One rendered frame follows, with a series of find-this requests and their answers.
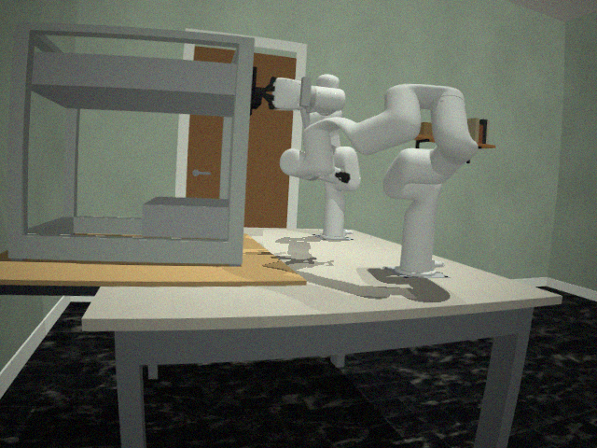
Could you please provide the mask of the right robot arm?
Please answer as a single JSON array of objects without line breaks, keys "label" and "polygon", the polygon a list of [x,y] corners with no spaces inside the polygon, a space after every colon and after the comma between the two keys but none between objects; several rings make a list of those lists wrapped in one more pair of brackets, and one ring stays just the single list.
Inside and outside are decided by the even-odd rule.
[{"label": "right robot arm", "polygon": [[[300,86],[299,106],[304,129],[328,118],[342,118],[341,110],[345,104],[345,93],[339,89],[339,79],[332,75],[321,75],[317,86],[312,86],[311,77],[303,77]],[[333,89],[334,88],[334,89]],[[312,89],[312,92],[311,92]],[[310,113],[311,110],[311,113]],[[341,147],[339,131],[330,133],[331,144],[336,147],[335,167],[343,168],[342,172],[351,174],[349,183],[339,181],[338,184],[325,182],[325,213],[323,233],[327,239],[346,239],[346,234],[353,234],[344,227],[345,197],[342,191],[356,191],[360,186],[360,172],[356,152],[351,147]]]}]

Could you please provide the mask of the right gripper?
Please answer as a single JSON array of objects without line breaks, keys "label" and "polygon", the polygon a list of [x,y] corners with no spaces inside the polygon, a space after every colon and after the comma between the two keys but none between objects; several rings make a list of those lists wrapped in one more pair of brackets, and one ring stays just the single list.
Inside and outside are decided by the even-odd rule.
[{"label": "right gripper", "polygon": [[[262,95],[269,103],[269,109],[298,111],[304,107],[299,106],[301,81],[283,77],[272,77],[266,88],[256,87],[256,95]],[[272,91],[267,94],[266,91]],[[279,109],[277,109],[279,108]]]}]

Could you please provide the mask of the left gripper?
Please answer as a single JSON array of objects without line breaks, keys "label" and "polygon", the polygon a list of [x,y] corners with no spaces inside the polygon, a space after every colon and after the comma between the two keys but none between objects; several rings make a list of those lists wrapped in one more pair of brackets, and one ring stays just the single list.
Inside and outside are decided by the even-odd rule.
[{"label": "left gripper", "polygon": [[[347,183],[350,181],[350,174],[343,173],[339,168],[335,167],[335,171],[333,174],[328,176],[319,177],[316,180],[325,181],[332,184],[338,184],[339,180],[343,183]],[[340,179],[341,178],[341,179]]]}]

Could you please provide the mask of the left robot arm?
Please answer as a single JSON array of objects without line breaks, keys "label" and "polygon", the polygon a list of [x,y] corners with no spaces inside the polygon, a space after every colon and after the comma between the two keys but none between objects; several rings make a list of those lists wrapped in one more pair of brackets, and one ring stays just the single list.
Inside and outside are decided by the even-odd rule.
[{"label": "left robot arm", "polygon": [[401,259],[395,271],[433,276],[434,268],[445,265],[444,261],[432,259],[442,183],[479,149],[469,134],[465,98],[459,90],[424,84],[396,85],[385,93],[384,112],[380,115],[359,123],[328,118],[307,127],[302,135],[304,152],[288,149],[281,156],[280,167],[286,175],[309,181],[333,174],[336,147],[331,146],[330,133],[338,127],[365,156],[407,143],[421,130],[420,105],[431,111],[436,147],[402,150],[384,176],[383,190],[390,198],[413,200],[404,216]]}]

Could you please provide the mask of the grey rectangular metal frame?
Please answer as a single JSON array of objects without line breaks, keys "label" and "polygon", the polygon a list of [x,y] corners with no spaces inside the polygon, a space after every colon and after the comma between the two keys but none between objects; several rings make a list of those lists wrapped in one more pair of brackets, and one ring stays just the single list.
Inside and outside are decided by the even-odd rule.
[{"label": "grey rectangular metal frame", "polygon": [[[46,35],[162,41],[236,50],[231,63],[63,53]],[[43,52],[35,51],[35,46]],[[7,138],[8,258],[241,266],[254,48],[255,39],[245,36],[16,21]],[[31,91],[66,108],[60,217],[64,219],[28,229]],[[157,196],[143,204],[142,218],[77,216],[80,109],[224,117],[219,199],[229,202],[169,205],[188,198]]]}]

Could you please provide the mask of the tan flat board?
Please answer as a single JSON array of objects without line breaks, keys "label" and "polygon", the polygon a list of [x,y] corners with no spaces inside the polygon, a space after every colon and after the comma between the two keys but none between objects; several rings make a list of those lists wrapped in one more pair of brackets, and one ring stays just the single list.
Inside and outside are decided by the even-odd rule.
[{"label": "tan flat board", "polygon": [[243,234],[243,264],[143,263],[8,258],[0,254],[0,285],[77,287],[306,286],[307,280]]}]

